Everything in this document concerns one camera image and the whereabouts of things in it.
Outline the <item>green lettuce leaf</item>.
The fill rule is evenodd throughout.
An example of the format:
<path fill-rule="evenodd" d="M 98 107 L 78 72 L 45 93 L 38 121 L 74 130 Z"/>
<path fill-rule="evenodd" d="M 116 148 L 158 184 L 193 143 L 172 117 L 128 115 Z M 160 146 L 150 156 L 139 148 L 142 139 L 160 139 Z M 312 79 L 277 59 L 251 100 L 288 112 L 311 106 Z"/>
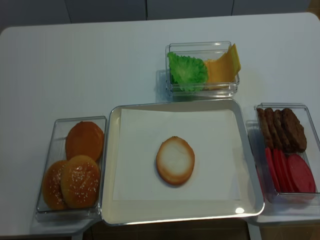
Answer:
<path fill-rule="evenodd" d="M 172 83 L 178 85 L 181 92 L 198 92 L 208 81 L 208 70 L 200 58 L 167 54 Z"/>

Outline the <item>clear lettuce and cheese container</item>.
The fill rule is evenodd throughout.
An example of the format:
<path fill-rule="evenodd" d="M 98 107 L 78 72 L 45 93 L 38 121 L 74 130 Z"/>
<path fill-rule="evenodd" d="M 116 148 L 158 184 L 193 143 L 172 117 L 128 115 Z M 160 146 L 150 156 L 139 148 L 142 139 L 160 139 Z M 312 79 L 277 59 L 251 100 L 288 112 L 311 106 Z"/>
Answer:
<path fill-rule="evenodd" d="M 171 43 L 165 64 L 170 96 L 229 98 L 238 91 L 240 58 L 229 41 Z"/>

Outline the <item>white metal tray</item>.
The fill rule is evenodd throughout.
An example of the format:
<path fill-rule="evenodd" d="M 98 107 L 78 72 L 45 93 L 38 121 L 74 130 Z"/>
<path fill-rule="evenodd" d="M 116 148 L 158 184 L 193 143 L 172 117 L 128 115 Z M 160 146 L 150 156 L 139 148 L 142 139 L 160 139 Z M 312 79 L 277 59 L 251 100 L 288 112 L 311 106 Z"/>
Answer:
<path fill-rule="evenodd" d="M 233 112 L 241 139 L 241 156 L 235 160 L 238 200 L 115 200 L 113 198 L 118 149 L 120 142 L 121 112 L 124 109 L 160 112 Z M 245 218 L 259 215 L 265 200 L 256 171 L 242 109 L 234 99 L 213 99 L 158 104 L 123 105 L 109 115 L 101 217 L 110 225 L 134 225 L 202 219 Z"/>

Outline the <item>white paper sheet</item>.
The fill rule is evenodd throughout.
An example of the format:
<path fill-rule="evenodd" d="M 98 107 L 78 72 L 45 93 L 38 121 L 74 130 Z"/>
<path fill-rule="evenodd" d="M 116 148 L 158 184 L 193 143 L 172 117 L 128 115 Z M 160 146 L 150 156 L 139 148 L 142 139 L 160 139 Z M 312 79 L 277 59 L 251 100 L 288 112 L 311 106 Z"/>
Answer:
<path fill-rule="evenodd" d="M 190 179 L 165 183 L 155 160 L 170 137 L 185 140 L 195 154 Z M 118 201 L 239 200 L 236 158 L 242 142 L 230 110 L 168 112 L 123 109 L 113 188 Z"/>

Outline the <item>plain brown bun half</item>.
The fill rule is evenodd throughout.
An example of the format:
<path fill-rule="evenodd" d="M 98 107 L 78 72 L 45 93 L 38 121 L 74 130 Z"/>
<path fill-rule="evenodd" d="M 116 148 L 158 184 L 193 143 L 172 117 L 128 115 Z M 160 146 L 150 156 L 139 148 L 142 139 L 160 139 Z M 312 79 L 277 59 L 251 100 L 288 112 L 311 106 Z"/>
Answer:
<path fill-rule="evenodd" d="M 104 138 L 104 132 L 96 123 L 80 121 L 71 128 L 66 137 L 66 159 L 85 155 L 97 163 L 103 153 Z"/>

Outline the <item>yellow cheese slice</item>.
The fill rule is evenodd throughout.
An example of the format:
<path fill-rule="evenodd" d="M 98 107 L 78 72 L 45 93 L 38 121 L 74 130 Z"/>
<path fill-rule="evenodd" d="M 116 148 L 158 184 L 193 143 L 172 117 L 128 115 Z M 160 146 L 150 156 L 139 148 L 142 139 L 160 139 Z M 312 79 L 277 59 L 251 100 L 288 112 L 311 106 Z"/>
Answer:
<path fill-rule="evenodd" d="M 234 68 L 230 52 L 225 52 L 219 59 L 204 61 L 207 67 L 207 83 L 231 83 L 235 81 Z"/>
<path fill-rule="evenodd" d="M 235 43 L 230 47 L 229 51 L 230 51 L 231 60 L 233 64 L 233 74 L 236 76 L 241 70 L 241 63 L 240 63 L 240 58 L 237 51 L 237 46 Z"/>

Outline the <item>sesame bun top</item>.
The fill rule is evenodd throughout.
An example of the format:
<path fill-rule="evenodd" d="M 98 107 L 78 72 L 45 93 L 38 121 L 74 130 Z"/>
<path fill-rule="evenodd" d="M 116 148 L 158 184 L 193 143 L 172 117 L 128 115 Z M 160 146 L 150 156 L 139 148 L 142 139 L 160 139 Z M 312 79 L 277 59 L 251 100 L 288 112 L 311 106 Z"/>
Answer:
<path fill-rule="evenodd" d="M 101 172 L 89 156 L 77 155 L 65 164 L 60 188 L 63 199 L 71 209 L 93 207 L 98 199 Z"/>
<path fill-rule="evenodd" d="M 61 175 L 66 163 L 67 160 L 59 160 L 53 163 L 45 172 L 42 180 L 43 200 L 50 209 L 55 211 L 68 208 L 61 191 Z"/>

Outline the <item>brown burger patty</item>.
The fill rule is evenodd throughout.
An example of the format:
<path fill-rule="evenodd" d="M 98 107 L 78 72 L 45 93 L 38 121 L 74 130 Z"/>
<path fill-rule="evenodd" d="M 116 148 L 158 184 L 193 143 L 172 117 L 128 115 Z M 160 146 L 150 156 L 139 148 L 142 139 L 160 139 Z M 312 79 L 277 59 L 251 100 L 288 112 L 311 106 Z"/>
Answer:
<path fill-rule="evenodd" d="M 279 109 L 275 110 L 273 113 L 273 123 L 277 131 L 279 140 L 281 141 L 282 150 L 286 153 L 290 153 L 293 149 L 282 127 L 282 117 L 281 117 L 281 111 Z"/>
<path fill-rule="evenodd" d="M 284 108 L 281 111 L 281 122 L 294 151 L 303 153 L 307 149 L 307 138 L 304 127 L 290 108 Z"/>
<path fill-rule="evenodd" d="M 278 136 L 275 124 L 274 124 L 274 111 L 271 108 L 266 108 L 264 110 L 266 122 L 268 129 L 273 141 L 273 148 L 278 150 L 283 150 L 282 142 Z"/>
<path fill-rule="evenodd" d="M 257 114 L 260 122 L 260 128 L 264 137 L 265 146 L 270 148 L 271 150 L 274 149 L 273 139 L 269 131 L 269 127 L 267 124 L 265 111 L 262 108 L 257 108 Z"/>

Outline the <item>clear bun container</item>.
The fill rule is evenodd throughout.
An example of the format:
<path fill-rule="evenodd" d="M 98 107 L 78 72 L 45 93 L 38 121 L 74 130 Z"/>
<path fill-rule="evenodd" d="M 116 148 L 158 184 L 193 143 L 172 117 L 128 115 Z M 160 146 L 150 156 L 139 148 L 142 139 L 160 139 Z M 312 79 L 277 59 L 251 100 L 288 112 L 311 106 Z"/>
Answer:
<path fill-rule="evenodd" d="M 97 165 L 100 169 L 100 184 L 98 198 L 94 206 L 88 208 L 70 208 L 64 210 L 50 209 L 43 199 L 42 182 L 46 171 L 49 167 L 57 161 L 67 160 L 66 158 L 66 137 L 73 126 L 79 122 L 94 122 L 97 124 L 104 133 L 103 152 L 98 160 Z M 101 216 L 102 210 L 102 196 L 103 196 L 103 180 L 105 176 L 106 166 L 106 146 L 108 135 L 108 120 L 105 116 L 91 116 L 91 117 L 76 117 L 76 118 L 62 118 L 54 122 L 53 130 L 50 138 L 49 148 L 44 165 L 43 175 L 41 179 L 41 186 L 37 198 L 35 209 L 35 217 L 39 222 L 56 222 L 67 220 L 84 220 L 96 219 Z"/>

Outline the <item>red tomato slice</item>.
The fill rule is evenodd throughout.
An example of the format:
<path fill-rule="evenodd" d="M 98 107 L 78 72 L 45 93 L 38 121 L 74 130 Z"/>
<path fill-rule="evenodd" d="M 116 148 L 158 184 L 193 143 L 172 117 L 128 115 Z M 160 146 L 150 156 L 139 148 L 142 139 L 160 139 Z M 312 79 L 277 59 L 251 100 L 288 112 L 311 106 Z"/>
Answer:
<path fill-rule="evenodd" d="M 268 164 L 270 175 L 271 175 L 271 178 L 272 178 L 272 181 L 273 181 L 274 188 L 278 193 L 280 193 L 281 192 L 281 188 L 280 188 L 278 177 L 277 177 L 277 174 L 276 174 L 276 171 L 275 171 L 272 152 L 271 152 L 271 149 L 269 147 L 267 147 L 265 149 L 265 156 L 266 156 L 266 160 L 267 160 L 267 164 Z"/>
<path fill-rule="evenodd" d="M 292 177 L 289 172 L 288 159 L 281 150 L 278 150 L 278 155 L 279 155 L 279 161 L 280 161 L 281 170 L 282 170 L 282 176 L 286 185 L 285 192 L 297 193 L 297 189 L 293 184 Z"/>
<path fill-rule="evenodd" d="M 297 154 L 287 158 L 287 169 L 293 188 L 298 193 L 315 193 L 316 183 L 307 163 Z"/>
<path fill-rule="evenodd" d="M 273 154 L 273 164 L 274 164 L 274 168 L 275 168 L 275 172 L 277 175 L 277 179 L 278 179 L 278 183 L 279 183 L 281 192 L 287 193 L 288 188 L 287 188 L 286 182 L 283 177 L 283 171 L 282 171 L 282 167 L 281 167 L 281 163 L 280 163 L 280 159 L 279 159 L 278 150 L 276 148 L 274 148 L 272 150 L 272 154 Z"/>

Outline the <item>clear meat and tomato container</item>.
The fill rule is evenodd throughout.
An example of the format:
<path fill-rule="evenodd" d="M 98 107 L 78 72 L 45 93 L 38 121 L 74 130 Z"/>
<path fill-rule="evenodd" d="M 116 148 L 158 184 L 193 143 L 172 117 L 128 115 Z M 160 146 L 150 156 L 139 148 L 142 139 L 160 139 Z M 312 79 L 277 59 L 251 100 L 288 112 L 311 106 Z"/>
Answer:
<path fill-rule="evenodd" d="M 282 111 L 284 108 L 291 109 L 300 124 L 304 127 L 304 134 L 307 140 L 307 147 L 304 152 L 296 152 L 292 147 L 292 151 L 287 153 L 281 150 L 286 158 L 292 154 L 297 154 L 306 162 L 310 168 L 314 181 L 315 193 L 301 193 L 301 192 L 277 192 L 275 190 L 273 180 L 270 174 L 269 166 L 266 159 L 264 136 L 260 126 L 260 120 L 257 113 L 257 108 L 265 111 L 266 108 Z M 304 104 L 294 103 L 261 103 L 254 107 L 256 114 L 256 129 L 254 130 L 253 143 L 255 146 L 255 158 L 258 164 L 258 174 L 262 179 L 263 192 L 266 199 L 271 203 L 277 204 L 292 204 L 292 205 L 314 205 L 320 204 L 320 140 L 318 138 L 314 123 L 312 121 L 309 109 Z"/>

